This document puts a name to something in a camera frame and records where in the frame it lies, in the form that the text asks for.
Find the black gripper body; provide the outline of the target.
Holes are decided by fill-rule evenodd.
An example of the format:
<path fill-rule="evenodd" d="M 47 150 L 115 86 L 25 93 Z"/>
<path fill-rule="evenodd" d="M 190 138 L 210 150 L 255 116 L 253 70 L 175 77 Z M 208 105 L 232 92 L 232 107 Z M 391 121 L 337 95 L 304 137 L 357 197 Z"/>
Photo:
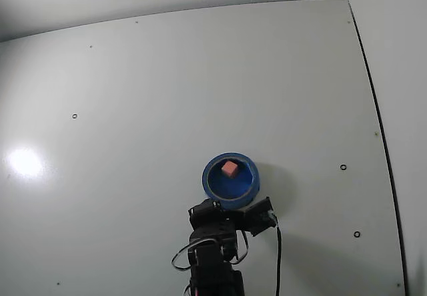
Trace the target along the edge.
<path fill-rule="evenodd" d="M 205 238 L 233 241 L 237 231 L 246 231 L 244 212 L 224 209 L 219 201 L 205 199 L 191 207 L 188 214 L 193 229 L 190 241 Z"/>

